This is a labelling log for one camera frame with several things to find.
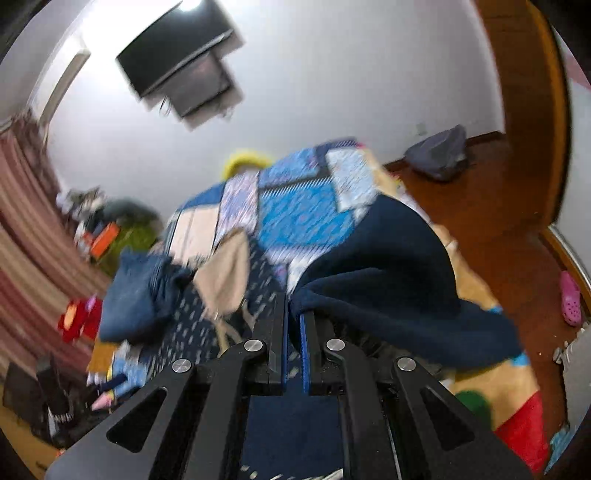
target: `fabric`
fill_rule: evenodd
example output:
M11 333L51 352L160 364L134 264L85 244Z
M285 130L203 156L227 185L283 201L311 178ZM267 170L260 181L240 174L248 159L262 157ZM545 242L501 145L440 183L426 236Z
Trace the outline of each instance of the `fabric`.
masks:
M258 171L246 171L226 182L220 203L215 244L233 228L241 227L254 233L257 223Z
M315 260L291 296L298 319L315 310L445 367L479 368L521 353L513 323L460 300L431 228L380 195L356 230Z
M171 260L167 255L121 252L119 270L103 302L101 340L140 342L170 320L181 286L192 276Z
M242 341L240 334L220 318L240 308L250 267L248 237L244 230L237 229L222 239L216 252L199 267L193 278L206 308L205 316L215 325L221 353L229 347L228 335L236 343Z
M548 458L548 443L540 422L541 416L542 395L537 391L509 420L495 430L496 435L533 472L541 471Z
M60 316L57 328L61 331L61 338L66 343L80 338L84 335L90 340L96 338L99 331L100 314L103 301L95 297L71 301L66 307L64 315Z
M338 212L335 193L328 180L312 180L281 189L267 190L260 197L264 248L290 245L336 245L353 229L350 212Z
M376 190L363 151L355 148L335 148L326 154L332 173L339 210L350 210L374 202Z
M207 258L213 248L219 205L194 207L184 210L178 217L179 232L170 248L174 262L179 265L197 265Z
M96 339L86 371L106 374L111 366L113 354L118 348L118 343L101 342L99 339Z
M113 365L107 379L111 380L121 374L124 374L127 380L111 390L115 399L123 397L134 388L143 387L148 379L148 366L129 361L124 356L119 356L116 353L113 357Z
M124 373L116 374L110 380L107 380L104 383L99 385L99 393L108 392L109 390L113 390L115 387L118 387L123 382L127 380L127 375Z
M60 369L80 372L87 342L67 345L56 323L69 299L102 297L110 279L85 263L54 204L59 192L30 116L0 134L0 373L10 361L34 375L53 353Z
M256 239L253 237L247 237L247 239L248 281L236 309L238 310L244 298L249 315L256 323L259 318L266 318L273 313L275 295L281 291L281 288ZM243 339L250 338L251 329L243 322L240 315L236 318L230 310L226 310L222 319L230 323ZM214 325L207 321L204 302L193 283L184 289L180 303L173 314L173 321L167 325L156 351L150 361L150 377L179 358L187 358L198 364L219 355L220 346Z
M448 390L454 395L464 391L482 394L491 407L491 428L496 430L538 392L532 373L529 365L515 366L507 359L483 371L457 373Z
M305 148L262 170L259 187L271 187L315 177L319 171L320 166L314 148Z

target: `beige cloth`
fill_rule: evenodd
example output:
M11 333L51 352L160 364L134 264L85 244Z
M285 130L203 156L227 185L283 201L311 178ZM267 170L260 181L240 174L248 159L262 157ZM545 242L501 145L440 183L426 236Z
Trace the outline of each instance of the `beige cloth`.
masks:
M250 267L248 237L244 230L234 229L224 236L193 278L205 306L205 318L215 326L220 354L229 347L228 336L236 343L242 341L236 329L223 321L224 316L242 307L246 323L253 328L244 303Z

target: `clothing pile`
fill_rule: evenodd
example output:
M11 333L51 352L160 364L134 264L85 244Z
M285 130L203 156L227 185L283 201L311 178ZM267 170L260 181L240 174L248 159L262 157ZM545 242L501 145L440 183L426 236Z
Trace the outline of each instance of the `clothing pile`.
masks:
M113 277L125 247L148 251L161 229L158 215L131 199L108 199L98 187L57 195L56 204L75 224L74 244L83 258Z

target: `white wall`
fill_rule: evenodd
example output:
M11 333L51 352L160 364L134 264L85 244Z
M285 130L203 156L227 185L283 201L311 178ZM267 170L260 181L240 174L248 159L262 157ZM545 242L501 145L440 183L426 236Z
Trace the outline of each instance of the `white wall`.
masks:
M569 171L556 226L591 274L591 85L561 43L570 94Z
M51 52L89 0L51 0L0 63L0 122L22 110Z
M468 0L221 0L245 44L224 58L243 92L230 120L189 130L132 94L116 55L174 0L96 0L79 33L92 52L50 125L71 187L101 185L167 216L219 181L240 148L271 158L355 135L383 162L458 123L503 130L486 35Z

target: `television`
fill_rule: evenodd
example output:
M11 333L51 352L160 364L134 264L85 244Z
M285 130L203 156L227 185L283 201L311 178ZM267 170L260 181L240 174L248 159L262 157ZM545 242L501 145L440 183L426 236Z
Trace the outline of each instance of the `television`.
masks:
M144 97L231 33L232 26L215 0L184 0L125 47L117 61Z

